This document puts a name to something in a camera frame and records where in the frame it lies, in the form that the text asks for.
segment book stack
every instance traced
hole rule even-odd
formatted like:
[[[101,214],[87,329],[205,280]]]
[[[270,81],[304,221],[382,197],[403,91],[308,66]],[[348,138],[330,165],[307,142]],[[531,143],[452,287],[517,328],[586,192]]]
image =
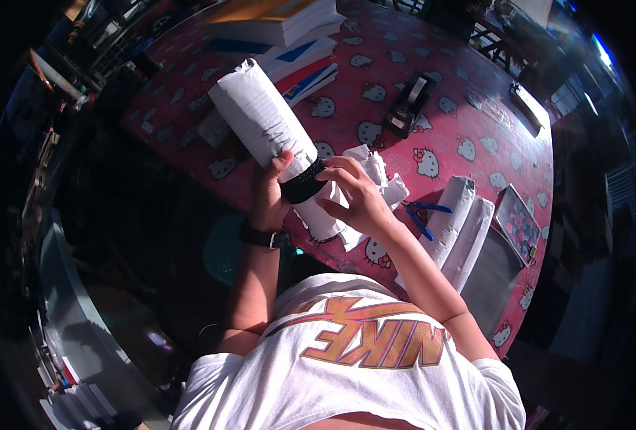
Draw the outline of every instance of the book stack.
[[[345,17],[335,0],[229,0],[200,22],[207,49],[241,63],[253,58],[294,106],[335,80],[330,37]]]

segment blue-handled pliers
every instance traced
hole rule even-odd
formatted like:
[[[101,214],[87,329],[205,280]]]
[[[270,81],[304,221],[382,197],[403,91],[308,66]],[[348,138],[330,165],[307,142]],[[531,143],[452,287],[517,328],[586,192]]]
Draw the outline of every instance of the blue-handled pliers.
[[[441,204],[421,203],[421,202],[406,202],[406,201],[402,202],[402,204],[406,208],[406,212],[409,214],[411,219],[414,220],[414,224],[416,224],[416,227],[418,227],[418,229],[421,231],[421,233],[423,233],[423,235],[426,236],[428,238],[428,240],[430,240],[430,241],[432,241],[435,238],[433,237],[433,235],[430,234],[430,231],[428,231],[428,229],[426,229],[426,227],[423,225],[421,220],[418,219],[418,215],[416,215],[416,212],[412,211],[409,208],[409,206],[413,206],[413,207],[418,208],[418,209],[431,209],[433,211],[442,211],[442,212],[446,212],[446,213],[452,213],[452,209],[451,208],[448,208],[447,206],[443,206]]]

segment teal chair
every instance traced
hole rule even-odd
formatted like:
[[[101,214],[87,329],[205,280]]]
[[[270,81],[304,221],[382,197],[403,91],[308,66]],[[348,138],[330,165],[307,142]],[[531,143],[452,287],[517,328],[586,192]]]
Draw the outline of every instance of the teal chair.
[[[238,212],[230,212],[216,219],[203,247],[203,262],[206,270],[227,286],[232,286],[237,276],[244,247],[239,240],[239,231],[242,229],[244,220],[244,215]],[[280,250],[279,284],[282,284],[281,280],[288,275],[292,260],[299,253],[301,250],[297,250],[293,245],[285,245]]]

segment white t-shirt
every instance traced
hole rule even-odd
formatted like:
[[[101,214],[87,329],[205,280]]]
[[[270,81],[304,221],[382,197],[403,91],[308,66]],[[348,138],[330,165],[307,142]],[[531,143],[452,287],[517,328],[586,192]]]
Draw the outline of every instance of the white t-shirt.
[[[246,357],[191,367],[172,429],[300,429],[350,412],[422,429],[523,429],[512,372],[470,363],[443,326],[374,280],[320,274],[277,299]]]

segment wristwatch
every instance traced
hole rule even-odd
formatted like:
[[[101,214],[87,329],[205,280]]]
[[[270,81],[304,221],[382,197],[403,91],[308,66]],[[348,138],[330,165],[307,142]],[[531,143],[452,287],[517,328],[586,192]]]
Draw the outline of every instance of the wristwatch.
[[[284,228],[272,233],[256,230],[249,225],[247,218],[239,231],[239,238],[245,244],[263,246],[268,249],[279,249],[282,245],[289,243],[289,232]]]

